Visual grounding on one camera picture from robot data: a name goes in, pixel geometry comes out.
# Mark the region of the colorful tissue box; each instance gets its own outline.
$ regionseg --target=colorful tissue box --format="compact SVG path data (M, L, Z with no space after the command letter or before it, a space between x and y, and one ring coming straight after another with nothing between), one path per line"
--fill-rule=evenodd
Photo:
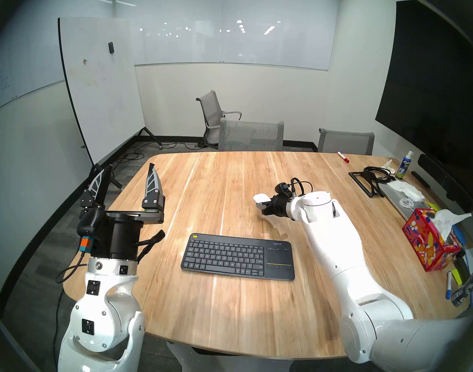
M445 268L460 251L457 242L444 242L427 213L432 209L416 209L402 230L414 248L426 272Z

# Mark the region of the black keyboard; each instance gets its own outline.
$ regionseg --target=black keyboard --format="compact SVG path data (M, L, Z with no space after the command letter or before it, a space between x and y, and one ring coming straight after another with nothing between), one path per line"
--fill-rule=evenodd
M193 233L181 269L256 279L293 280L293 256L288 241Z

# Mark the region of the red marker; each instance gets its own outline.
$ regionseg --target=red marker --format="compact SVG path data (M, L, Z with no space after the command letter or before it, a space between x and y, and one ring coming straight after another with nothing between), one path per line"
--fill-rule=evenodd
M338 152L338 155L345 160L345 162L349 162L348 158L346 158L343 154Z

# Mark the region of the chair armrest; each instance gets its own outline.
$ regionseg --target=chair armrest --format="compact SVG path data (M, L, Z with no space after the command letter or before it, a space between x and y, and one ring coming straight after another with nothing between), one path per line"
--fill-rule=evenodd
M240 115L240 118L241 118L241 112L223 112L222 114L228 115L228 114L230 114L230 113L238 113L238 114Z

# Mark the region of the chair backrest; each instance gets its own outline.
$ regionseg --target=chair backrest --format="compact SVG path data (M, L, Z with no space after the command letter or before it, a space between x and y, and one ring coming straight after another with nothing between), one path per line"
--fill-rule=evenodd
M222 110L214 90L211 90L205 96L196 98L196 100L200 101L206 125L210 127L218 126L219 120L222 118Z
M372 155L374 133L343 132L340 130L327 130L320 128L317 150L323 153L349 153Z
M220 151L281 151L284 121L238 121L221 119Z

